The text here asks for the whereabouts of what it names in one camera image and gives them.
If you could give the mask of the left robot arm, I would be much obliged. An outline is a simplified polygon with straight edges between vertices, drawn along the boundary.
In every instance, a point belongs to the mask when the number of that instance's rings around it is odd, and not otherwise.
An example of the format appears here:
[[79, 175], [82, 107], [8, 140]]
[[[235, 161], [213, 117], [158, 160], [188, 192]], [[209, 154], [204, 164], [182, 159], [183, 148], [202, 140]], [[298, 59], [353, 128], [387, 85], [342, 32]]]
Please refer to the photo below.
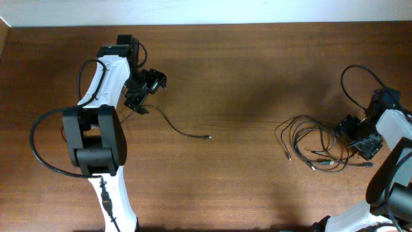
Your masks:
[[116, 108], [123, 95], [129, 109], [146, 114], [146, 97], [167, 83], [162, 72], [142, 68], [142, 47], [132, 35], [119, 35], [116, 44], [101, 47], [93, 80], [78, 108], [62, 114], [71, 163], [93, 186], [104, 231], [140, 229], [124, 180], [127, 141]]

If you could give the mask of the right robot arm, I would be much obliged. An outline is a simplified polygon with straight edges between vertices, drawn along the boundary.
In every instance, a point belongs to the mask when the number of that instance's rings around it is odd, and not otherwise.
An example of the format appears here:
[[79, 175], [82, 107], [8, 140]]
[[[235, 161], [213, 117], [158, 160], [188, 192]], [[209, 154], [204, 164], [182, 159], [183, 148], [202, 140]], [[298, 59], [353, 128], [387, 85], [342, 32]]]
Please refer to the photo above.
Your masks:
[[364, 119], [349, 115], [335, 127], [365, 160], [383, 146], [389, 153], [370, 180], [365, 199], [340, 215], [324, 217], [311, 231], [411, 230], [411, 113], [399, 99], [394, 89], [376, 89]]

